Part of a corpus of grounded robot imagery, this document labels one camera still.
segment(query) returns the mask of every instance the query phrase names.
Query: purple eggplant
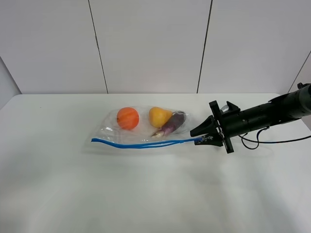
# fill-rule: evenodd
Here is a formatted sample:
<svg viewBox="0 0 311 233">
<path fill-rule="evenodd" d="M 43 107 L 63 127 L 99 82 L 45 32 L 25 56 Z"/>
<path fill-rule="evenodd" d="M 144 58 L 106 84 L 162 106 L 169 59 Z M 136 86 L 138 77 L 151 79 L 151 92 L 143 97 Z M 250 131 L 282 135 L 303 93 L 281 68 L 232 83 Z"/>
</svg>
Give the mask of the purple eggplant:
<svg viewBox="0 0 311 233">
<path fill-rule="evenodd" d="M 173 112 L 171 118 L 151 137 L 163 137 L 177 130 L 186 120 L 186 114 L 183 111 Z"/>
</svg>

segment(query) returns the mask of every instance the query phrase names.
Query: white table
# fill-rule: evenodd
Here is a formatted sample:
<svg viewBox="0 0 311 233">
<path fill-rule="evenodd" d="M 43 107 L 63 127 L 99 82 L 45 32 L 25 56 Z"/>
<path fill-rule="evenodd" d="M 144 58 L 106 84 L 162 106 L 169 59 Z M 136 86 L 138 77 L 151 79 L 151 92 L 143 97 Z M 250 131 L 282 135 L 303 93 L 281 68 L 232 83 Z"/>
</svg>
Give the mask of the white table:
<svg viewBox="0 0 311 233">
<path fill-rule="evenodd" d="M 310 232 L 311 140 L 248 150 L 184 143 L 122 150 L 89 143 L 112 109 L 241 109 L 276 94 L 20 95 L 0 110 L 1 233 Z M 310 135 L 299 120 L 261 140 Z"/>
</svg>

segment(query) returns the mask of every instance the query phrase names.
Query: blue zipper seal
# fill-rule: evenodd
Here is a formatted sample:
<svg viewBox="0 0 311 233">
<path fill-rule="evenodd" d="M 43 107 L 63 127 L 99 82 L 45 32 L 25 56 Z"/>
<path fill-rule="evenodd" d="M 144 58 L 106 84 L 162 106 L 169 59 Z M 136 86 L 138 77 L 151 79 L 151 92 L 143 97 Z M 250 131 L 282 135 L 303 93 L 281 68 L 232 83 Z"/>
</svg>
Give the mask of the blue zipper seal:
<svg viewBox="0 0 311 233">
<path fill-rule="evenodd" d="M 118 144 L 114 142 L 109 142 L 106 140 L 102 140 L 99 138 L 92 138 L 91 142 L 101 142 L 116 148 L 120 149 L 144 149 L 144 148 L 158 148 L 158 147 L 167 147 L 174 144 L 184 143 L 184 142 L 194 142 L 194 141 L 202 141 L 202 137 L 190 138 L 185 140 L 168 140 L 161 142 L 150 142 L 150 143 L 142 143 L 142 144 Z"/>
</svg>

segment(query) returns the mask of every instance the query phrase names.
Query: ziplock bag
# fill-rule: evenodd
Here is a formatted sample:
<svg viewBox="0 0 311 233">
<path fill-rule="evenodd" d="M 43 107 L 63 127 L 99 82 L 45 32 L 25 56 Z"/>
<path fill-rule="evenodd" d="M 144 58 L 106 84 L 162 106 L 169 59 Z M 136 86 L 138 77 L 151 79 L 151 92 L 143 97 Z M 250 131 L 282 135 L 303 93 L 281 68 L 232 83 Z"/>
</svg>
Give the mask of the ziplock bag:
<svg viewBox="0 0 311 233">
<path fill-rule="evenodd" d="M 195 127 L 185 111 L 152 106 L 133 106 L 111 111 L 101 123 L 92 142 L 122 149 L 170 146 L 201 140 L 190 138 Z"/>
</svg>

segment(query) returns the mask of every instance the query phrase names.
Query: wire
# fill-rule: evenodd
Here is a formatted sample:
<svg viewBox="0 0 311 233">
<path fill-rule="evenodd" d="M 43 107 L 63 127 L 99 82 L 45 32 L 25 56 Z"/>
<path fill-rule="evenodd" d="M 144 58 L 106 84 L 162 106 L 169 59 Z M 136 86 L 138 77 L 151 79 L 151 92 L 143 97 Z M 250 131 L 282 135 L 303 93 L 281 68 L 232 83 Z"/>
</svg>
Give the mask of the wire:
<svg viewBox="0 0 311 233">
<path fill-rule="evenodd" d="M 302 138 L 297 138 L 297 139 L 292 139 L 292 140 L 286 140 L 286 141 L 277 141 L 277 142 L 260 142 L 260 141 L 259 141 L 259 135 L 260 135 L 260 133 L 261 133 L 262 131 L 264 131 L 264 130 L 267 130 L 267 129 L 269 129 L 269 127 L 264 128 L 264 129 L 261 129 L 261 130 L 259 130 L 259 131 L 258 131 L 258 133 L 257 133 L 257 135 L 256 135 L 256 139 L 257 139 L 257 141 L 254 141 L 254 140 L 250 140 L 250 139 L 248 139 L 248 138 L 245 138 L 245 136 L 246 136 L 248 133 L 244 134 L 243 136 L 239 135 L 239 137 L 241 138 L 241 141 L 242 141 L 243 145 L 244 145 L 246 148 L 250 149 L 250 150 L 257 149 L 257 148 L 258 148 L 258 146 L 259 146 L 259 144 L 277 144 L 277 143 L 288 143 L 288 142 L 296 142 L 296 141 L 301 141 L 301 140 L 305 140 L 305 139 L 311 138 L 311 135 L 310 135 L 310 136 L 307 136 L 307 137 L 302 137 Z M 254 143 L 257 143 L 257 146 L 256 146 L 256 147 L 254 147 L 254 148 L 248 147 L 247 145 L 245 145 L 244 140 L 245 140 L 245 141 L 248 141 L 248 142 L 254 142 Z"/>
</svg>

